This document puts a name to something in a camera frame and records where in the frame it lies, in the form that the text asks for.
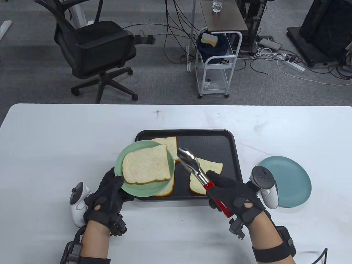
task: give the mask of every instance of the forearm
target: forearm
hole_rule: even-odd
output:
[[[249,226],[249,234],[255,249],[271,249],[282,244],[282,239],[276,228],[265,214],[261,212]],[[275,264],[295,264],[292,256],[272,262]]]
[[[110,230],[90,220],[82,238],[82,257],[107,258],[110,241]]]

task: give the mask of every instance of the blue plate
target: blue plate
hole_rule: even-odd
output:
[[[260,164],[274,176],[279,192],[279,205],[295,207],[304,204],[312,192],[307,172],[297,162],[282,156],[272,156]]]

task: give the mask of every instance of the green plate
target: green plate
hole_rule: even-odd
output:
[[[300,164],[286,157],[272,156],[259,165],[267,168],[274,176],[280,206],[296,207],[309,199],[312,183]]]
[[[130,153],[130,152],[135,152],[140,149],[146,149],[149,147],[156,147],[160,145],[160,143],[151,141],[151,140],[141,140],[132,143],[131,145],[128,145],[125,147],[119,156],[117,157],[116,163],[115,163],[115,176],[122,176],[122,161],[124,160],[125,156]],[[174,176],[174,171],[175,171],[175,163],[174,159],[169,151],[168,153],[168,163],[169,163],[169,169],[170,169],[170,175],[171,179]],[[122,189],[136,197],[149,197],[156,195],[163,191],[166,186],[168,185],[168,181],[163,181],[163,182],[152,182],[152,183],[147,183],[147,184],[129,184],[125,182],[122,185]]]

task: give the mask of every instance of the white vr controller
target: white vr controller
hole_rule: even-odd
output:
[[[77,227],[82,227],[86,224],[83,218],[83,215],[87,210],[84,199],[90,194],[90,192],[91,190],[83,182],[80,182],[72,189],[70,207],[73,222]]]
[[[275,209],[278,207],[279,197],[276,181],[267,168],[255,166],[249,179],[260,188],[263,201],[268,208]]]

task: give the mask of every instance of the power strip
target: power strip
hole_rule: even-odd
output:
[[[285,63],[286,65],[290,66],[292,69],[295,69],[296,71],[303,73],[306,69],[299,66],[297,63],[294,62],[289,62],[289,61],[285,61],[286,55],[282,54],[279,57],[280,59],[282,59],[282,62]]]

